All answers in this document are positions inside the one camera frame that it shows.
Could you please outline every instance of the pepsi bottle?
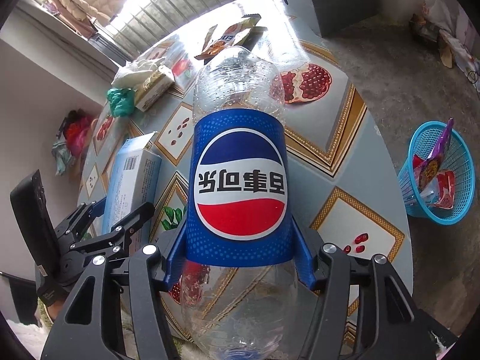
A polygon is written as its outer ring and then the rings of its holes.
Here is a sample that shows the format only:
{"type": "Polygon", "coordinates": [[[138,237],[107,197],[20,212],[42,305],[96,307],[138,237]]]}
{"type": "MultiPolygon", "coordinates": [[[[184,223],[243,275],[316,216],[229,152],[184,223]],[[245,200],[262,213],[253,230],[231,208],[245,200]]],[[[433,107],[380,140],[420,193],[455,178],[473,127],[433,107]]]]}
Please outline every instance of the pepsi bottle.
{"type": "Polygon", "coordinates": [[[213,359],[262,360],[290,324],[298,287],[281,76],[230,47],[200,71],[193,96],[182,315],[213,359]]]}

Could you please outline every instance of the metal screw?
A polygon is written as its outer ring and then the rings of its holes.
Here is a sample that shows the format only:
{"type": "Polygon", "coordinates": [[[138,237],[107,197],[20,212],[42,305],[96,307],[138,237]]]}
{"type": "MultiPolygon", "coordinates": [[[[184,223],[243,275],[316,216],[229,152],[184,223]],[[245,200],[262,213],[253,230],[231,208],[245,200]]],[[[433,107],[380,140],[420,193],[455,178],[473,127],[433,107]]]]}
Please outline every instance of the metal screw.
{"type": "Polygon", "coordinates": [[[337,251],[337,247],[334,244],[323,245],[323,251],[328,254],[333,254],[337,251]]]}
{"type": "Polygon", "coordinates": [[[385,264],[387,262],[387,257],[383,254],[376,254],[373,258],[377,264],[385,264]]]}
{"type": "Polygon", "coordinates": [[[157,251],[157,247],[155,245],[145,245],[142,249],[144,254],[154,254],[157,251]]]}
{"type": "Polygon", "coordinates": [[[105,257],[104,256],[95,256],[93,257],[93,264],[96,266],[100,266],[105,262],[105,257]]]}

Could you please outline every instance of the patterned tablecloth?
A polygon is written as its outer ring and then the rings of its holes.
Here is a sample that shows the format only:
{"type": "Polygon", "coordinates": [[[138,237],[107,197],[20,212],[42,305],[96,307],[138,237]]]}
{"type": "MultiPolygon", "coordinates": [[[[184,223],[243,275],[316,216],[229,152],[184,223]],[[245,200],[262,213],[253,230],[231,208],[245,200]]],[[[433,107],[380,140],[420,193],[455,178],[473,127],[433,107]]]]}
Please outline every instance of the patterned tablecloth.
{"type": "MultiPolygon", "coordinates": [[[[160,232],[170,228],[166,214],[169,210],[164,208],[181,208],[183,212],[187,204],[194,132],[193,84],[203,66],[203,61],[194,56],[200,54],[212,25],[232,24],[245,14],[260,13],[258,26],[267,29],[253,52],[278,66],[285,86],[293,85],[295,100],[307,101],[286,106],[289,192],[298,224],[314,228],[326,242],[341,248],[350,245],[352,255],[386,255],[412,291],[409,225],[382,136],[360,94],[321,38],[301,19],[289,14],[287,8],[281,0],[237,0],[195,19],[145,52],[142,58],[164,56],[176,83],[148,112],[136,110],[131,118],[113,119],[109,106],[105,106],[88,149],[78,201],[100,200],[106,195],[115,154],[128,138],[159,131],[156,145],[162,152],[162,165],[150,240],[155,242],[160,232]],[[321,72],[330,84],[319,94],[321,98],[308,101],[312,95],[300,86],[305,78],[302,73],[312,71],[321,72]],[[369,238],[357,253],[354,240],[362,233],[369,238]]],[[[101,222],[99,218],[89,229],[93,236],[100,234],[101,222]]],[[[235,286],[234,275],[229,284],[235,286]]],[[[352,342],[355,334],[357,297],[358,289],[352,287],[347,343],[352,342]]],[[[274,357],[297,358],[316,299],[315,293],[300,285],[297,318],[291,324],[295,333],[285,335],[274,357]]],[[[170,294],[163,294],[162,302],[172,332],[191,339],[182,320],[178,289],[174,287],[170,294]]]]}

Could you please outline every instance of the blue label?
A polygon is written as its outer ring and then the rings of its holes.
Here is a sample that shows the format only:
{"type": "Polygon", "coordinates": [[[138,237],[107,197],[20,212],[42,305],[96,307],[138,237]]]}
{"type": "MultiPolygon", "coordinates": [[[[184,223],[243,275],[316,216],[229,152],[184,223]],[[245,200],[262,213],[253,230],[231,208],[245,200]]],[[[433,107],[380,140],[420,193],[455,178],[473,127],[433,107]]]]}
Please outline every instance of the blue label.
{"type": "Polygon", "coordinates": [[[252,109],[210,114],[195,126],[187,259],[251,267],[292,258],[284,130],[252,109]]]}

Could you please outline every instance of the pepsi logo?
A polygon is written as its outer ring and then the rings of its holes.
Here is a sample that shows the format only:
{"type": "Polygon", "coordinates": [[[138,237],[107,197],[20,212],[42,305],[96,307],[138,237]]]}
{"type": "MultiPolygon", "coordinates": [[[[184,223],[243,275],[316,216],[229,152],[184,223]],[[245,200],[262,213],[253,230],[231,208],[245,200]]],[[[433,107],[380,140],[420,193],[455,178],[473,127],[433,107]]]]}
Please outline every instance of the pepsi logo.
{"type": "Polygon", "coordinates": [[[224,131],[200,155],[193,196],[200,220],[214,234],[234,240],[265,237],[287,210],[282,157],[258,131],[224,131]]]}

